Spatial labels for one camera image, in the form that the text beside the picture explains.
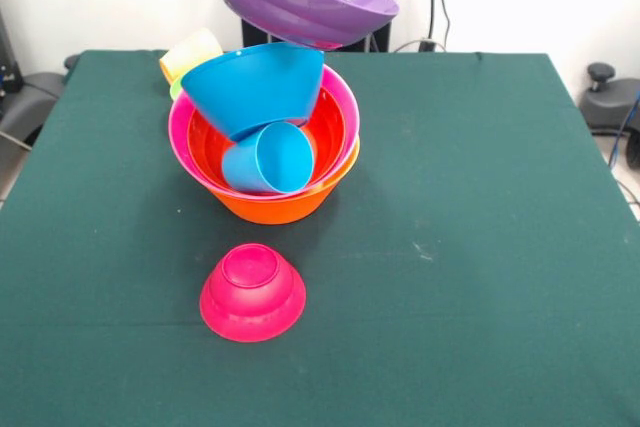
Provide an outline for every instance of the dark green cloth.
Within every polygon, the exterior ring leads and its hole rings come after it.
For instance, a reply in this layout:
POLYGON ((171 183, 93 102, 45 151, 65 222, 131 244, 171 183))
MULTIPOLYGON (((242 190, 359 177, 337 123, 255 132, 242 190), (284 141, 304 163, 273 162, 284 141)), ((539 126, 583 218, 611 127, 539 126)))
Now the dark green cloth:
POLYGON ((183 172, 157 59, 85 54, 0 211, 0 426, 640 424, 640 230, 546 56, 329 55, 362 153, 280 227, 183 172), (307 285, 266 343, 200 320, 243 242, 307 285))

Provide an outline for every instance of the stacked bowls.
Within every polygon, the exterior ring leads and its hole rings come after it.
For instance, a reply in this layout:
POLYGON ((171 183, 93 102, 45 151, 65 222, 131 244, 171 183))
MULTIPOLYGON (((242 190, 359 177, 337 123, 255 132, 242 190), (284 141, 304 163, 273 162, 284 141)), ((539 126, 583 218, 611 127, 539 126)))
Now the stacked bowls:
POLYGON ((221 54, 212 36, 200 32, 170 51, 161 66, 174 99, 171 146, 184 169, 237 216, 294 222, 322 204, 360 152, 358 104, 324 65, 323 51, 381 28, 398 6, 394 0, 225 1, 285 42, 221 54))
POLYGON ((227 183, 222 163, 234 143, 207 120, 188 90, 180 93, 169 114, 169 139, 182 167, 238 217, 258 224, 286 224, 314 212, 355 165, 359 130, 360 114, 351 89, 333 69, 323 66, 310 119, 302 126, 314 150, 311 180, 294 194, 249 194, 227 183))

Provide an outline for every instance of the floor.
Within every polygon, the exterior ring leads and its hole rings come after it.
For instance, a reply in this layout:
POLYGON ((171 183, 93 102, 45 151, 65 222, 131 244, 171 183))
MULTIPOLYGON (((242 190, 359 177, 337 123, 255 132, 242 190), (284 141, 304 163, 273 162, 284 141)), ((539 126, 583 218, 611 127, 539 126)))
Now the floor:
MULTIPOLYGON (((609 159, 611 148, 613 147, 613 139, 608 137, 596 137, 596 144, 602 152, 602 157, 606 161, 609 159)), ((620 190, 623 193, 627 201, 632 202, 634 195, 640 200, 640 171, 631 171, 627 167, 626 159, 624 158, 625 142, 622 140, 620 144, 620 157, 613 169, 613 175, 627 187, 631 192, 627 191, 624 187, 620 186, 620 190)), ((15 184, 22 167, 26 163, 29 154, 19 147, 10 144, 7 140, 0 138, 0 209, 2 208, 5 199, 9 196, 13 185, 15 184)), ((640 206, 629 205, 629 208, 633 211, 636 218, 640 222, 640 206)))

